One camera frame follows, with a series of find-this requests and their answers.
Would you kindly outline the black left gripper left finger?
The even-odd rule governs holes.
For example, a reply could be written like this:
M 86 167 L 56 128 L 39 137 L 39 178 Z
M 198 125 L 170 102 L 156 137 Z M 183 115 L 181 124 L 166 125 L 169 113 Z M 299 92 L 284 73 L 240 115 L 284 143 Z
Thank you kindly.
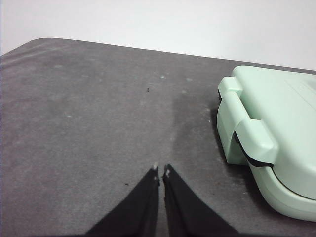
M 154 237 L 158 217 L 158 165 L 87 233 L 87 237 Z

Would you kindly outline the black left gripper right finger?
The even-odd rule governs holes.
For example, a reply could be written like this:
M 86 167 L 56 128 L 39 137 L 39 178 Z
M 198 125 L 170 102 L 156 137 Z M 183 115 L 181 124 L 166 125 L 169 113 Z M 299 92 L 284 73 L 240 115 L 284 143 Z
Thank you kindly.
M 171 237 L 236 237 L 239 232 L 206 205 L 176 170 L 164 168 L 165 208 Z

